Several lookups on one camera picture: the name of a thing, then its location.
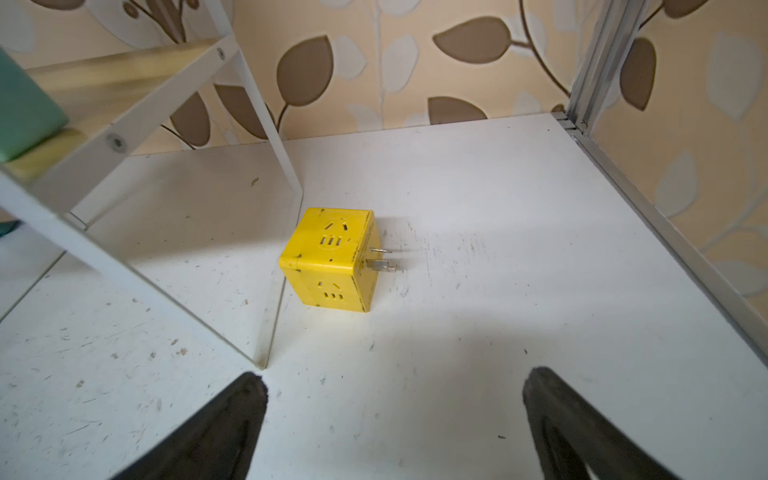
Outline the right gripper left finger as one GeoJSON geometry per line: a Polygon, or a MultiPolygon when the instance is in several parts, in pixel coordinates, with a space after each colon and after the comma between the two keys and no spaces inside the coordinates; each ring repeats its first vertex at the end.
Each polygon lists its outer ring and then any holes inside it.
{"type": "Polygon", "coordinates": [[[262,378],[245,372],[117,479],[244,479],[268,406],[262,378]]]}

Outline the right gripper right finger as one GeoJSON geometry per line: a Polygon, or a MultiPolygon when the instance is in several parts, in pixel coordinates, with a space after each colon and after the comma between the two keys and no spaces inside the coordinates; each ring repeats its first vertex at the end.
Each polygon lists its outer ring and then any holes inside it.
{"type": "Polygon", "coordinates": [[[675,479],[558,374],[529,373],[522,391],[546,479],[675,479]]]}

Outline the small mint square clock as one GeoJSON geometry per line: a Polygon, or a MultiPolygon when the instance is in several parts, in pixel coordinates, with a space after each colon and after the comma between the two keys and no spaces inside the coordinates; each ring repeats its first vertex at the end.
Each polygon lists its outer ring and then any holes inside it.
{"type": "Polygon", "coordinates": [[[54,100],[1,50],[1,162],[15,160],[69,122],[54,100]]]}

